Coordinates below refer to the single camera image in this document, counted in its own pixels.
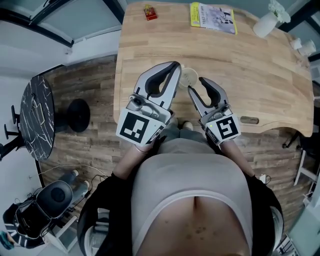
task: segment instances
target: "white vase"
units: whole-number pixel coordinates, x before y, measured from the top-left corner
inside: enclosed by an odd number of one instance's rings
[[[278,18],[273,12],[264,15],[254,26],[253,32],[260,38],[268,35],[277,25]]]

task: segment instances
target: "small red box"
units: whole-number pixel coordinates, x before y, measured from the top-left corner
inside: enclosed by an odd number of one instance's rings
[[[147,21],[151,21],[154,20],[156,18],[158,18],[155,8],[153,8],[152,6],[146,4],[144,7],[144,13],[145,13],[145,17],[147,19]]]

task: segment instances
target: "leg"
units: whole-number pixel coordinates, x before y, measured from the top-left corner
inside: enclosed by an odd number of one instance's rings
[[[59,178],[59,181],[63,181],[67,183],[68,185],[72,185],[72,183],[75,181],[76,177],[79,175],[77,170],[73,170],[70,172],[65,173]]]
[[[180,130],[178,128],[178,119],[172,118],[170,123],[163,129],[160,134],[160,137],[166,136],[164,142],[168,142],[179,138]]]
[[[180,138],[208,144],[207,139],[200,132],[194,130],[181,129]]]
[[[72,201],[70,203],[70,206],[75,202],[78,201],[81,197],[83,197],[89,189],[89,182],[82,182],[81,184],[79,184],[79,186],[77,186],[76,188],[72,189],[72,193],[73,193],[73,198]]]

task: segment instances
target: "white flower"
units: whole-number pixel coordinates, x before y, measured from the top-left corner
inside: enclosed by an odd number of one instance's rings
[[[285,8],[276,0],[271,0],[268,6],[269,10],[274,13],[278,21],[281,23],[289,23],[291,21],[290,15],[286,12]]]

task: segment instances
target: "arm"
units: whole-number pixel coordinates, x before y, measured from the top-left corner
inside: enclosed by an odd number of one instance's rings
[[[116,165],[113,174],[120,179],[126,180],[132,170],[145,159],[153,145],[153,143],[143,147],[132,145]]]
[[[245,159],[244,155],[239,150],[238,146],[233,140],[226,141],[220,144],[222,153],[232,161],[234,161],[239,168],[249,175],[250,177],[255,176],[254,170],[251,168],[248,161]]]

